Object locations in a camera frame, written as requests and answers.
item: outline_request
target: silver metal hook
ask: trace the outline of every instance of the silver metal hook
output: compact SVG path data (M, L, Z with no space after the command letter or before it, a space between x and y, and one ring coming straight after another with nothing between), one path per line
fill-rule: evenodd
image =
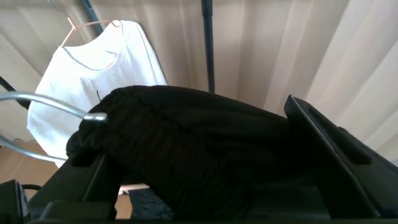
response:
M65 11L62 11L61 9L55 7L52 3L51 0L47 0L47 3L49 4L49 6L51 6L53 9L57 10L58 12L61 12L62 14L64 14L66 17L69 17L68 14Z
M106 121L106 113L86 113L85 111L78 109L72 105L64 103L60 100L51 98L49 96L29 93L29 92L22 92L22 91L10 91L7 93L0 93L0 101L4 100L30 100L36 101L39 103L43 103L45 105L52 106L54 108L58 108L62 111L70 113L78 118L85 119L85 120L93 120L93 121ZM20 148L19 146L12 143L10 140L5 138L4 136L0 136L0 144L16 151L18 153L36 158L42 159L45 161L50 162L65 162L64 158L54 157L54 156L44 156L40 154L36 154L25 149Z

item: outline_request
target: white shirt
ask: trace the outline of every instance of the white shirt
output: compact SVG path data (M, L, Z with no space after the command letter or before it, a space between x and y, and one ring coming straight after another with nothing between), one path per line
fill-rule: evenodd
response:
M112 90L131 85L166 85L155 52L140 25L115 21L92 42L59 47L36 93L51 96L88 111ZM81 119L56 108L32 102L27 129L50 156L67 158L66 143Z

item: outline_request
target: black cable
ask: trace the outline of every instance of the black cable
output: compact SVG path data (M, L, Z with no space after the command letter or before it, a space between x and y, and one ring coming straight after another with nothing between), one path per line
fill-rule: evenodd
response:
M16 91L14 87L10 85L3 77L0 76L0 85L2 85L7 91ZM17 102L23 106L25 109L29 109L30 101L29 100L17 100Z
M35 184L22 184L22 188L24 190L40 190L42 186L35 185Z
M216 92L214 78L214 49L213 49L213 1L201 0L201 13L205 31L207 82L210 93Z

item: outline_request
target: pleated backdrop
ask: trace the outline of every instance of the pleated backdrop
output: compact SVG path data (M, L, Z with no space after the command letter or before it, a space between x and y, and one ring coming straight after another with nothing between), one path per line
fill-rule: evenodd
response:
M35 91L81 1L0 1L0 74ZM169 85L207 90L200 0L91 0L99 20L145 30ZM378 153L398 159L398 1L213 0L216 93L283 115L309 101ZM79 29L67 45L94 39ZM0 132L32 139L26 110L0 103Z

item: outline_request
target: brown floor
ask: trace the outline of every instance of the brown floor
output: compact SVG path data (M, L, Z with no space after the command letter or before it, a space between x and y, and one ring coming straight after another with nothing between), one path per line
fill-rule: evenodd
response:
M27 150L45 154L36 142L18 142L18 144ZM0 183L16 179L21 184L44 185L55 171L57 166L53 162L27 157L5 147L0 149ZM31 197L35 191L28 190L27 194ZM118 211L116 218L130 217L132 207L128 196L119 196L115 207Z

